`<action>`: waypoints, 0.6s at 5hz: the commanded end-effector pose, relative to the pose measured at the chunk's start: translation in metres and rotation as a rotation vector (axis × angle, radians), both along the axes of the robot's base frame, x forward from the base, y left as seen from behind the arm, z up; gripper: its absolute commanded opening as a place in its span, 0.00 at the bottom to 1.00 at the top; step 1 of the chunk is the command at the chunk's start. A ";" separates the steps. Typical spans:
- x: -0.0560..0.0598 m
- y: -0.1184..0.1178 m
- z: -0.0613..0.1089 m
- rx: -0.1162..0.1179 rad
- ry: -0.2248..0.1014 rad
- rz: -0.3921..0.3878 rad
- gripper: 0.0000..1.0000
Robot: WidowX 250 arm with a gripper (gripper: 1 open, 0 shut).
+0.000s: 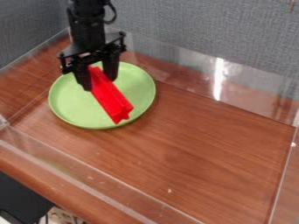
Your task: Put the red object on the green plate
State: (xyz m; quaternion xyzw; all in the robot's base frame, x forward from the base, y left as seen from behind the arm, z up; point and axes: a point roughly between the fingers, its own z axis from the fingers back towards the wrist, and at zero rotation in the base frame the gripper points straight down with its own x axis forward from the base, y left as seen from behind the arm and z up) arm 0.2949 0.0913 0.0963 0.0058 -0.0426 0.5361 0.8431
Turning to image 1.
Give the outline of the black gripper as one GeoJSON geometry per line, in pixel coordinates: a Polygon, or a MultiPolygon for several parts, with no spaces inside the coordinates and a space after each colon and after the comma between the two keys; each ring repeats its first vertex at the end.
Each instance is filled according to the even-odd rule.
{"type": "Polygon", "coordinates": [[[77,83],[85,91],[92,89],[89,65],[103,63],[105,76],[113,81],[117,78],[119,57],[127,50],[123,31],[111,36],[105,33],[105,25],[115,23],[117,10],[111,9],[113,16],[105,19],[104,8],[68,8],[69,35],[68,47],[59,53],[60,70],[73,73],[77,83]]]}

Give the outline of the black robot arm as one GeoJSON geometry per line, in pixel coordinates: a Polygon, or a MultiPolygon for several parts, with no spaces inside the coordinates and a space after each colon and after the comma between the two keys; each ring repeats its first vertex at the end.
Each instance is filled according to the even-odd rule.
{"type": "Polygon", "coordinates": [[[59,53],[60,71],[73,73],[85,91],[92,90],[89,66],[99,61],[111,81],[117,78],[120,54],[127,50],[123,31],[105,33],[117,19],[111,0],[69,0],[67,7],[71,43],[59,53]]]}

